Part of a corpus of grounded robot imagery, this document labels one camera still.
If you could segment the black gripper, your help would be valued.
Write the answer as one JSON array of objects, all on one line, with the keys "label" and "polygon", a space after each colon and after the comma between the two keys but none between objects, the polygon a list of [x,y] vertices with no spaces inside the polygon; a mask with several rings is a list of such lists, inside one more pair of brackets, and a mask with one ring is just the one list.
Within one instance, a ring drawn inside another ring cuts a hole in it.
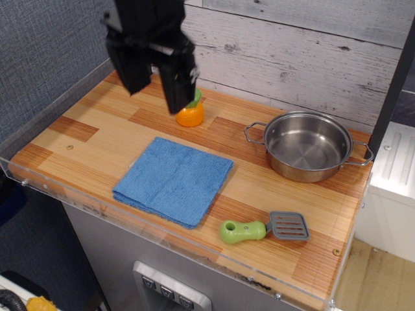
[{"label": "black gripper", "polygon": [[182,32],[183,1],[115,1],[106,12],[106,49],[127,91],[133,95],[150,84],[151,64],[159,72],[170,114],[195,99],[198,67],[193,42]]}]

